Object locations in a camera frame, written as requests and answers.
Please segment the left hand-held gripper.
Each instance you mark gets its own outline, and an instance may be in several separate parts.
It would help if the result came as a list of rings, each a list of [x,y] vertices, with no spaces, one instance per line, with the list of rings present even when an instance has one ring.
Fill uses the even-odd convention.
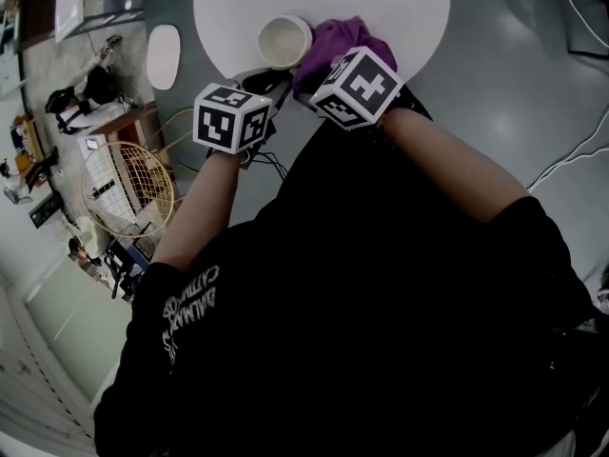
[[[231,83],[237,89],[211,83],[196,97],[193,141],[237,154],[265,138],[270,113],[274,117],[281,110],[291,93],[291,81],[283,83],[273,107],[270,98],[256,94],[269,94],[281,84],[279,70],[242,72],[231,78]]]

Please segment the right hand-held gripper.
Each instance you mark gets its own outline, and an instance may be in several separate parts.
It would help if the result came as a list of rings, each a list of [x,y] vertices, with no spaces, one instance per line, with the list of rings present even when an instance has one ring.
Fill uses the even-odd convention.
[[[352,48],[334,67],[310,105],[345,130],[375,125],[404,81],[368,47]]]

